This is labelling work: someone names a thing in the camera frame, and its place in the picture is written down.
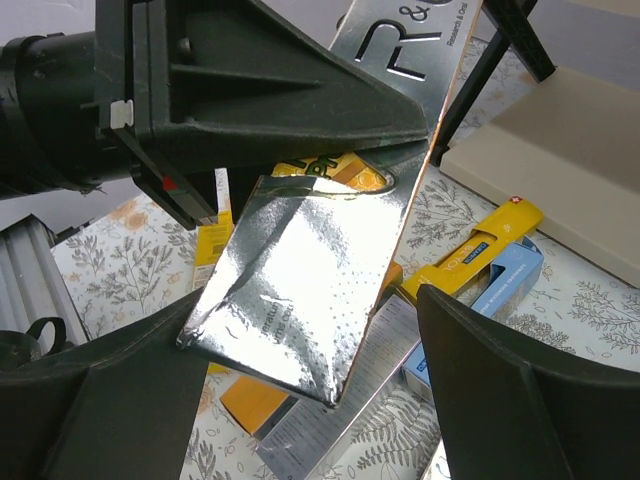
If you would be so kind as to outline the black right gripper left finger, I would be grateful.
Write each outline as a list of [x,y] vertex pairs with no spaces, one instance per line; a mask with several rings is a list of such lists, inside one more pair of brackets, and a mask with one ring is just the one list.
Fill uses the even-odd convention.
[[208,363],[176,339],[200,295],[3,373],[2,478],[179,478]]

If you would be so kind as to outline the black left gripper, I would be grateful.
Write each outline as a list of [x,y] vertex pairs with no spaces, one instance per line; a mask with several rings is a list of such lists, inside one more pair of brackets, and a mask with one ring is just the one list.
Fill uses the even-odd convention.
[[130,178],[180,225],[213,223],[215,173],[177,152],[171,70],[190,44],[173,1],[100,1],[90,32],[1,49],[1,196],[81,194]]

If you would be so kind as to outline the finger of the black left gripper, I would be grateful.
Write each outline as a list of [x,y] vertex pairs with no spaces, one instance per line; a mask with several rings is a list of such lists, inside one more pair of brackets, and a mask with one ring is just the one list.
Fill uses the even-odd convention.
[[254,165],[427,135],[421,107],[260,1],[149,5],[151,125],[178,165]]

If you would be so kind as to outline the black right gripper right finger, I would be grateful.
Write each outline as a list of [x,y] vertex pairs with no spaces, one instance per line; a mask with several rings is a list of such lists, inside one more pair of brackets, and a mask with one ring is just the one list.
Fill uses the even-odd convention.
[[548,346],[432,285],[417,313],[453,478],[638,478],[638,373]]

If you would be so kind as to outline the silver RO toothpaste box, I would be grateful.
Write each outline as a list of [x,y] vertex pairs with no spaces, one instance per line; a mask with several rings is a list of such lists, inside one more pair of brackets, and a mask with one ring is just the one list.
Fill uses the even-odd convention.
[[331,51],[416,101],[427,136],[363,153],[362,192],[317,176],[262,178],[178,336],[207,360],[327,407],[341,400],[481,10],[356,1]]

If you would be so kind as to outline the orange RO toothpaste box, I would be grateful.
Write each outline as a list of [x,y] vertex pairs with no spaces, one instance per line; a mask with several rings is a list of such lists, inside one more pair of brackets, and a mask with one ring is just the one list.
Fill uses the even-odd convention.
[[[385,180],[358,155],[324,155],[277,164],[274,176],[311,175],[328,178],[356,190],[376,190]],[[206,283],[233,230],[232,212],[223,208],[216,223],[198,229],[192,287]],[[261,440],[295,405],[297,399],[285,392],[241,376],[221,395],[220,402],[235,422],[250,436]]]

